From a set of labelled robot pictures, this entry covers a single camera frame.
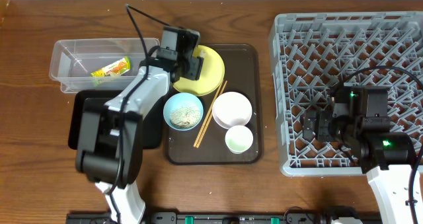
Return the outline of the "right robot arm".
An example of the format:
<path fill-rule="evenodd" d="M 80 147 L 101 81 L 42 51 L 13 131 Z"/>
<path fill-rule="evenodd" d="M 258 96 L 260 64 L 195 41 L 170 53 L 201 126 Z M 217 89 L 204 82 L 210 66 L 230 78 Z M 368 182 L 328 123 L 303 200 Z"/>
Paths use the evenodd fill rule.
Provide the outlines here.
<path fill-rule="evenodd" d="M 421 223 L 422 193 L 411 137 L 391 131 L 384 87 L 331 90 L 330 110 L 308 110 L 301 119 L 307 141 L 338 142 L 350 149 L 371 186 L 383 223 Z"/>

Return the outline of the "pandan cake wrapper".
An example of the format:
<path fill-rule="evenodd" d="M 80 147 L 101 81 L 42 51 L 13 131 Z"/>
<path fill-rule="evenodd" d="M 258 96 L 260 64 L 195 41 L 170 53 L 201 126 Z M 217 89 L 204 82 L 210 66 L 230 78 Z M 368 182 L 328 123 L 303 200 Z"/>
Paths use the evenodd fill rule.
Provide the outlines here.
<path fill-rule="evenodd" d="M 90 74 L 93 78 L 93 85 L 99 86 L 103 83 L 104 77 L 119 77 L 129 72 L 131 69 L 131 62 L 128 56 L 123 57 L 101 69 L 98 69 Z"/>

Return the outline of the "light blue bowl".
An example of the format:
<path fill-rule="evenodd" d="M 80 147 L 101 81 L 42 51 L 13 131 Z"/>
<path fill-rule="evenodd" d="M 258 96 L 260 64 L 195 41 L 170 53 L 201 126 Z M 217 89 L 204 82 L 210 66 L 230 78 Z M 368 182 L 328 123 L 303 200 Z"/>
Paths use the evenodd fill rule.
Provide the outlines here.
<path fill-rule="evenodd" d="M 202 117 L 200 121 L 202 120 L 204 115 L 204 108 L 200 99 L 197 96 L 194 96 L 193 94 L 190 94 L 190 93 L 177 93 L 171 96 L 170 99 L 168 99 L 168 101 L 166 101 L 165 106 L 163 108 L 163 117 L 165 119 L 165 122 L 170 128 L 174 130 L 178 130 L 178 131 L 188 131 L 193 129 L 200 123 L 199 121 L 194 127 L 188 128 L 188 129 L 178 129 L 171 124 L 170 113 L 174 109 L 177 109 L 179 107 L 185 107 L 185 106 L 195 106 L 199 108 L 202 112 Z"/>

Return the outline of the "rice food waste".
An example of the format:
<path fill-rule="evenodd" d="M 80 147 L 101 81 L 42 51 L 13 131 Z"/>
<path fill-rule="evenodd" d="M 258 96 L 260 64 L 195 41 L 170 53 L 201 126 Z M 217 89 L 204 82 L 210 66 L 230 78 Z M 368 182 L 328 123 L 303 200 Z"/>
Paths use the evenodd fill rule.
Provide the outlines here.
<path fill-rule="evenodd" d="M 170 113 L 171 124 L 178 129 L 194 127 L 201 117 L 201 110 L 195 106 L 179 107 Z"/>

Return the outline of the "pale green cup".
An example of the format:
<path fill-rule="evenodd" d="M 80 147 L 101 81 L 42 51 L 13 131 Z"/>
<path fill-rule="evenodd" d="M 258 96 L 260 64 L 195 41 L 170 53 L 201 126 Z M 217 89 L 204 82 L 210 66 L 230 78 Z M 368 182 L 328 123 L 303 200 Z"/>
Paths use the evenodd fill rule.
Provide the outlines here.
<path fill-rule="evenodd" d="M 246 126 L 233 126 L 225 134 L 227 148 L 237 155 L 247 151 L 252 146 L 253 141 L 253 134 Z"/>

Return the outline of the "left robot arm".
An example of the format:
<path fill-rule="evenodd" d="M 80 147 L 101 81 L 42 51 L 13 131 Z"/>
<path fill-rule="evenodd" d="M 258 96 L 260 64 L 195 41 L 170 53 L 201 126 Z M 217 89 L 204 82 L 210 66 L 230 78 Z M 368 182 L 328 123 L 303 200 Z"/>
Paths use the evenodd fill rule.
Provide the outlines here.
<path fill-rule="evenodd" d="M 197 81 L 204 56 L 148 56 L 135 79 L 115 97 L 81 91 L 80 122 L 74 123 L 76 169 L 105 195 L 114 223 L 140 223 L 145 213 L 136 178 L 147 141 L 146 118 L 180 79 Z"/>

